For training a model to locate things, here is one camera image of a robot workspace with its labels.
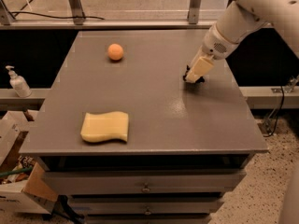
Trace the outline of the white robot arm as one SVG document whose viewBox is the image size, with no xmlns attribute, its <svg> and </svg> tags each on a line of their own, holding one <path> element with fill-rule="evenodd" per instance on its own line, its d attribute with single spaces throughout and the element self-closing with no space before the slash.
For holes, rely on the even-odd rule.
<svg viewBox="0 0 299 224">
<path fill-rule="evenodd" d="M 185 74 L 195 82 L 207 74 L 216 60 L 230 55 L 248 35 L 269 23 L 293 53 L 299 53 L 298 0 L 234 0 L 206 33 Z M 209 224 L 299 224 L 298 144 L 291 143 L 290 178 L 270 194 L 260 194 L 254 203 L 238 209 L 231 200 L 223 217 L 214 216 Z"/>
</svg>

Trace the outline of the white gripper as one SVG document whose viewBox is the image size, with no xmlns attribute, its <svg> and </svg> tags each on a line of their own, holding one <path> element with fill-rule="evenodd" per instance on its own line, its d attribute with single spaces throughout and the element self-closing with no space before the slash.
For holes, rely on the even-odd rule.
<svg viewBox="0 0 299 224">
<path fill-rule="evenodd" d="M 227 58 L 237 47 L 237 43 L 227 40 L 218 31 L 217 26 L 212 25 L 205 34 L 201 49 L 193 57 L 190 68 L 194 68 L 195 73 L 203 77 L 214 67 L 213 60 L 204 57 L 204 54 L 212 56 L 214 60 L 221 60 Z"/>
</svg>

